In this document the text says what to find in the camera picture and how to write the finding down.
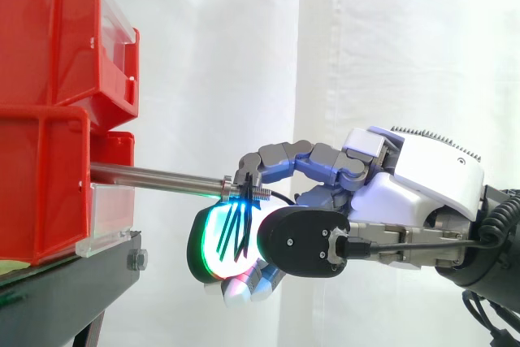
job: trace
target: transparent plastic tab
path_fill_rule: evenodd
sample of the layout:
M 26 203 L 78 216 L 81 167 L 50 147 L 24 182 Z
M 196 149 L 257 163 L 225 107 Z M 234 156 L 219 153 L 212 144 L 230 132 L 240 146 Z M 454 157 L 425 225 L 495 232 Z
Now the transparent plastic tab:
M 91 184 L 90 237 L 76 243 L 76 253 L 88 258 L 130 240 L 133 225 L 134 188 Z

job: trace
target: stacked red bins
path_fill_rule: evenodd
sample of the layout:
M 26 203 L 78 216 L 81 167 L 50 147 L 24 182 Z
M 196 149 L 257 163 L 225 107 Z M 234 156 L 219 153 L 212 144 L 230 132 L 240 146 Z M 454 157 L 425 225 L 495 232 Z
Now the stacked red bins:
M 126 240 L 133 192 L 89 165 L 133 165 L 110 130 L 137 117 L 138 47 L 112 0 L 0 0 L 0 272 Z

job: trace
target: coiled cable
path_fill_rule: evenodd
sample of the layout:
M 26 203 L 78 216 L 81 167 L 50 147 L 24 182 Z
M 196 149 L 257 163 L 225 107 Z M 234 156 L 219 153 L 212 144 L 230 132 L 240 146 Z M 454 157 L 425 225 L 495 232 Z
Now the coiled cable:
M 509 231 L 520 221 L 520 195 L 502 202 L 484 218 L 479 228 L 480 241 L 495 247 L 504 244 Z

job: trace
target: white backdrop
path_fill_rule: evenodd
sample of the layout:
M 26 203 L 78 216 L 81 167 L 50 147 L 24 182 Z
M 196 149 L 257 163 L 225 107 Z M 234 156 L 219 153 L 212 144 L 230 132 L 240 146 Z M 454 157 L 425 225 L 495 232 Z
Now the white backdrop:
M 428 128 L 479 152 L 489 184 L 518 186 L 519 38 L 520 0 L 301 0 L 295 139 Z M 279 345 L 488 345 L 461 292 L 432 269 L 360 261 L 333 280 L 286 280 Z
M 483 156 L 488 183 L 518 185 L 519 0 L 116 2 L 141 31 L 141 113 L 123 127 L 136 165 L 222 176 L 260 145 L 337 147 L 351 127 L 398 124 L 455 138 Z M 297 177 L 292 191 L 308 186 Z M 149 266 L 106 312 L 101 347 L 488 345 L 433 270 L 351 262 L 226 310 L 184 260 L 209 204 L 137 192 Z
M 245 153 L 292 140 L 299 0 L 115 1 L 141 32 L 139 119 L 122 127 L 137 166 L 223 177 Z M 149 264 L 106 311 L 100 347 L 276 345 L 281 289 L 228 310 L 189 272 L 192 221 L 212 202 L 137 190 Z

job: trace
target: robotic hand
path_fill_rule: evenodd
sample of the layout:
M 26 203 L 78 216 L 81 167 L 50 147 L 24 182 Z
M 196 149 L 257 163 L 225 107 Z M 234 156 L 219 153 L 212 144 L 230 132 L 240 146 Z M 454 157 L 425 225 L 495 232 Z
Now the robotic hand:
M 265 217 L 262 259 L 206 288 L 232 306 L 268 297 L 285 273 L 332 277 L 362 258 L 436 267 L 520 311 L 520 197 L 483 186 L 479 161 L 449 139 L 404 128 L 354 129 L 342 150 L 308 141 L 263 146 L 240 160 L 234 184 L 259 188 L 295 170 L 323 184 Z

